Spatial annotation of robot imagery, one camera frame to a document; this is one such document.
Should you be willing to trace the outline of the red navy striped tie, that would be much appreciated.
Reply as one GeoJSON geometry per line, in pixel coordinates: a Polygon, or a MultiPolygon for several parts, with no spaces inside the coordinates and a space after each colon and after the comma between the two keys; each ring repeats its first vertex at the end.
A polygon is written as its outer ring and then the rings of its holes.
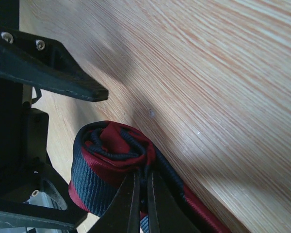
{"type": "Polygon", "coordinates": [[[80,208],[102,216],[129,172],[138,171],[141,185],[143,232],[149,232],[146,183],[157,170],[181,210],[204,233],[227,233],[229,229],[192,192],[164,155],[141,131],[113,121],[83,126],[73,144],[68,192],[80,208]]]}

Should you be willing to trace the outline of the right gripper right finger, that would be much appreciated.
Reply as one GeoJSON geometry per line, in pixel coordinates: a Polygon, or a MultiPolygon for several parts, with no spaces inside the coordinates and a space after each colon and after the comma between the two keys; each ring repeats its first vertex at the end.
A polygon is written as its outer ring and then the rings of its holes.
{"type": "Polygon", "coordinates": [[[147,181],[148,221],[151,233],[198,233],[200,230],[177,205],[170,190],[157,172],[147,181]]]}

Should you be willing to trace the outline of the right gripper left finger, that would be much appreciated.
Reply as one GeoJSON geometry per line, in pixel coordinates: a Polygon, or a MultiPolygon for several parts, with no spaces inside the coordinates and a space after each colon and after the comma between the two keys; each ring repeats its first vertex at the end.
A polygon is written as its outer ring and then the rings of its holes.
{"type": "Polygon", "coordinates": [[[140,232],[140,178],[137,172],[125,177],[109,208],[89,232],[140,232]]]}

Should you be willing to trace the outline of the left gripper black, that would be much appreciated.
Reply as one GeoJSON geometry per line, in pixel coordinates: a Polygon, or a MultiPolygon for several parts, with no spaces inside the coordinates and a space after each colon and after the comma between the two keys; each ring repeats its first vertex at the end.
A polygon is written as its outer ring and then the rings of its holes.
{"type": "Polygon", "coordinates": [[[61,42],[0,26],[0,211],[28,211],[36,190],[67,211],[67,183],[46,149],[49,116],[23,104],[19,83],[85,101],[107,100],[109,91],[61,42]]]}

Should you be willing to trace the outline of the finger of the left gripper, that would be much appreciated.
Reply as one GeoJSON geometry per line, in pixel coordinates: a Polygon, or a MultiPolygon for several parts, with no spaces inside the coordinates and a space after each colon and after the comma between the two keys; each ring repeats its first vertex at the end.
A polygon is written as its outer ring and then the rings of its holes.
{"type": "Polygon", "coordinates": [[[70,198],[68,184],[49,164],[38,164],[0,183],[0,229],[33,227],[74,230],[87,217],[70,198]],[[30,205],[26,200],[38,191],[47,194],[58,208],[30,205]]]}

